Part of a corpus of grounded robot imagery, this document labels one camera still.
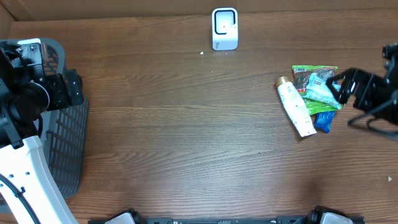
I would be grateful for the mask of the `white tube gold cap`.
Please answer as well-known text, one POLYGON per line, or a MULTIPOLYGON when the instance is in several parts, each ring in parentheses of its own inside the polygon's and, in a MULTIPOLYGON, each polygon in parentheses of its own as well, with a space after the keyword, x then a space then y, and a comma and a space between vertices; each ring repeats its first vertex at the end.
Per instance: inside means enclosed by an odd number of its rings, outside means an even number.
POLYGON ((275 81, 285 112, 302 138, 316 134, 312 119, 303 98, 286 76, 275 81))

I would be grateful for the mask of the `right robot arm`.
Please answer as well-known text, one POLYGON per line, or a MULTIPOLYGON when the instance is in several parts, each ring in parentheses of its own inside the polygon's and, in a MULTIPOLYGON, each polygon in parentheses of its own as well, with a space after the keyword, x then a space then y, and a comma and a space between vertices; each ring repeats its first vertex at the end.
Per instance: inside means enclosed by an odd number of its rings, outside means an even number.
POLYGON ((326 94, 331 101, 339 105, 348 102, 350 96, 355 97, 353 107, 364 111, 362 115, 348 120, 347 125, 359 129, 355 122, 370 117, 366 122, 366 129, 391 139, 397 139, 396 131, 388 131, 371 126, 379 119, 391 124, 397 124, 397 44, 385 45, 382 56, 387 60, 384 68, 387 70, 384 77, 358 69, 349 68, 337 75, 319 77, 312 72, 308 83, 304 85, 306 95, 315 92, 315 96, 326 94), (323 90, 312 88, 320 84, 323 90))

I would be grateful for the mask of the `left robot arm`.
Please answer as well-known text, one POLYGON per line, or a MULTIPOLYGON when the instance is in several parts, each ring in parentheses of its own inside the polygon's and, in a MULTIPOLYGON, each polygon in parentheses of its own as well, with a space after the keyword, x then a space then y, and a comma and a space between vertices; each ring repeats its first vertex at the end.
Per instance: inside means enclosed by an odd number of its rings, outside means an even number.
POLYGON ((1 211, 19 223, 75 223, 89 104, 49 38, 1 41, 1 211))

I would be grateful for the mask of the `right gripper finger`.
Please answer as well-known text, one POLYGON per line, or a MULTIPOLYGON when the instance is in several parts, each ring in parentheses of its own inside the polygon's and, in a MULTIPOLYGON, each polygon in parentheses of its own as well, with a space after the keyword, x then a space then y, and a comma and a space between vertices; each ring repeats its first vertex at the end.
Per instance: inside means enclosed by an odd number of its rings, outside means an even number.
POLYGON ((333 85, 338 80, 342 80, 340 90, 351 88, 351 69, 347 69, 338 75, 328 78, 326 80, 326 86, 330 90, 336 90, 336 88, 333 85))
POLYGON ((337 100, 340 104, 346 104, 348 98, 354 93, 357 85, 357 70, 345 70, 337 75, 341 80, 341 87, 338 92, 337 100))

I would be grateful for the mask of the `blue snack packet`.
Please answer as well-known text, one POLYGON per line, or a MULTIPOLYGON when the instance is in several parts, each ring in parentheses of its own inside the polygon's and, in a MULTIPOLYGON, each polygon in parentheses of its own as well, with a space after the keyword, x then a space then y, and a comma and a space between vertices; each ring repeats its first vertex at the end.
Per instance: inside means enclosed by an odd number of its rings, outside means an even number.
POLYGON ((317 113, 315 117, 314 127, 321 129, 324 133, 329 133, 333 118, 335 117, 335 111, 325 111, 317 113))

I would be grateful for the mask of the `green red snack bag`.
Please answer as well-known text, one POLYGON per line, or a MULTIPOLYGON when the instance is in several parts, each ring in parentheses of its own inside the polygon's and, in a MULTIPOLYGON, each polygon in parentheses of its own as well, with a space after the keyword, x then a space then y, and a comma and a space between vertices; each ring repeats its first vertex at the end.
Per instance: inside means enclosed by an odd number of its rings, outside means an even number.
POLYGON ((303 98, 310 115, 342 109, 326 85, 338 67, 326 65, 293 65, 294 86, 303 98))

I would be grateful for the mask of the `teal small packet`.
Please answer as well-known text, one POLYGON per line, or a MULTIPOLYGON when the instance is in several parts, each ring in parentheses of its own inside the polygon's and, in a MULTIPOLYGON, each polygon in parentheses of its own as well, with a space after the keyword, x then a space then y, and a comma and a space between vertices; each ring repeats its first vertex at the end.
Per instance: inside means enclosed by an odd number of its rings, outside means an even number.
POLYGON ((335 99, 331 90, 326 86, 326 81, 320 78, 315 72, 309 76, 303 98, 326 103, 337 110, 342 109, 342 106, 335 99))

